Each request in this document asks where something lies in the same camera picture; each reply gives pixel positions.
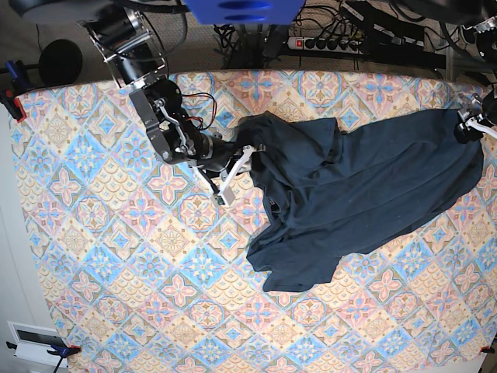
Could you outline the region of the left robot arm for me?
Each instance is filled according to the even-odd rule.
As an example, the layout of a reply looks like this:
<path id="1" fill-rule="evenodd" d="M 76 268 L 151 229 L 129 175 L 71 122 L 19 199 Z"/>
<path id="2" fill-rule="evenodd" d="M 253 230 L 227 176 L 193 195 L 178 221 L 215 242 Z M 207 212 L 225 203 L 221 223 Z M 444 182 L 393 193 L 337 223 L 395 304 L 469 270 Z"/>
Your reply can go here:
<path id="1" fill-rule="evenodd" d="M 496 16 L 469 30 L 480 57 L 477 62 L 496 75 Z M 496 83 L 490 83 L 490 86 L 492 90 L 484 98 L 475 93 L 458 110 L 459 122 L 454 135 L 460 143 L 478 141 L 484 134 L 496 139 Z"/>

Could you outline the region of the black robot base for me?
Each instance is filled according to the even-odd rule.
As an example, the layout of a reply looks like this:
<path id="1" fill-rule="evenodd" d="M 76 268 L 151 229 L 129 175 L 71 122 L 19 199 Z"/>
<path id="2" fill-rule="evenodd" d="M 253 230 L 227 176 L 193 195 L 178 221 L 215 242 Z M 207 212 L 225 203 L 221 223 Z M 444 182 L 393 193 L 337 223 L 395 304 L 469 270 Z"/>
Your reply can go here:
<path id="1" fill-rule="evenodd" d="M 496 1 L 404 0 L 394 4 L 428 19 L 455 25 L 472 26 L 496 15 Z"/>
<path id="2" fill-rule="evenodd" d="M 12 0 L 10 8 L 31 23 L 49 24 L 96 19 L 113 1 L 105 0 Z"/>

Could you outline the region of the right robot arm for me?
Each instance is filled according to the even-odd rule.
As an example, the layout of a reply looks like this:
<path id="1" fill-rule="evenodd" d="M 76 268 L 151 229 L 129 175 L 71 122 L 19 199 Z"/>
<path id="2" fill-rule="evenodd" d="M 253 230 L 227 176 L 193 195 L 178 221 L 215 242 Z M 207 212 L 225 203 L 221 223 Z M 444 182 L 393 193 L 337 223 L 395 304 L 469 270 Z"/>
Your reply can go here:
<path id="1" fill-rule="evenodd" d="M 148 17 L 118 4 L 106 5 L 96 19 L 83 21 L 117 85 L 130 100 L 157 157 L 168 165 L 185 163 L 219 205 L 232 204 L 231 183 L 252 168 L 251 157 L 264 145 L 225 141 L 200 117 L 183 108 L 186 94 L 169 78 L 167 50 Z"/>

